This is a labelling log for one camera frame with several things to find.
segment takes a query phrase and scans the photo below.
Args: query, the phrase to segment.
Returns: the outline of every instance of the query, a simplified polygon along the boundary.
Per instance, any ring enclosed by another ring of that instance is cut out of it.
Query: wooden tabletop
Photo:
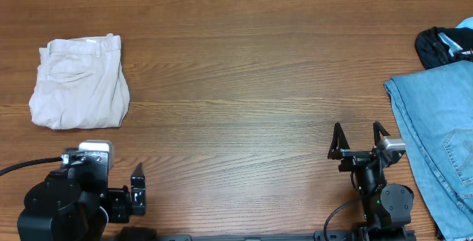
[[[420,31],[473,16],[471,0],[0,0],[0,11],[0,168],[110,140],[110,187],[144,164],[148,210],[130,225],[194,236],[322,229],[356,197],[350,174],[327,159],[333,124],[352,149],[372,146],[373,121],[398,135],[383,82],[423,69]],[[38,48],[107,33],[122,38],[132,97],[122,127],[35,126]],[[19,240],[24,195],[57,166],[0,177],[0,240]],[[415,189],[407,228],[434,239],[408,160],[386,173]],[[347,208],[329,228],[362,214]]]

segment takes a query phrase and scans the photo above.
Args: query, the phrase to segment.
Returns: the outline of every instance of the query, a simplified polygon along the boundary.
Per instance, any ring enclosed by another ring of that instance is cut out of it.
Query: wood grain
[[[114,143],[109,186],[140,161],[160,234],[275,234],[321,229],[355,197],[327,160],[340,121],[353,149],[371,124],[398,134],[383,82],[421,71],[416,35],[454,27],[471,0],[0,0],[0,168],[86,139]],[[54,38],[121,35],[132,102],[119,129],[52,131],[31,123],[38,48]],[[51,163],[0,177],[0,240],[18,240],[23,197]],[[434,225],[409,162],[387,169],[415,189],[420,240]],[[360,206],[332,229],[362,220]],[[106,235],[123,225],[109,225]]]

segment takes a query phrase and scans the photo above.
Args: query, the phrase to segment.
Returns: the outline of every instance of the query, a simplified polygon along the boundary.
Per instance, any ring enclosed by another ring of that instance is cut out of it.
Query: light blue fabric
[[[473,17],[467,18],[467,19],[463,20],[463,21],[457,26],[457,28],[462,28],[462,27],[468,27],[468,28],[473,29]]]
[[[473,63],[385,83],[415,182],[447,240],[473,238]]]

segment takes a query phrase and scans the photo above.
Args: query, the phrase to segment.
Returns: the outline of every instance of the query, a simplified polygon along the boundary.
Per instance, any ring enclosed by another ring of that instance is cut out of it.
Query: black garment
[[[451,40],[460,45],[463,50],[454,52],[451,56],[449,46],[438,36],[445,33]],[[473,61],[473,30],[464,28],[433,27],[419,33],[415,39],[415,50],[425,69],[443,66],[461,60]]]

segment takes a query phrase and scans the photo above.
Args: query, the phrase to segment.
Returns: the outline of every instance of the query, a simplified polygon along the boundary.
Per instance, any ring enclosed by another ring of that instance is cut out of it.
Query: denim pocket
[[[473,129],[453,129],[443,147],[462,185],[473,183]]]

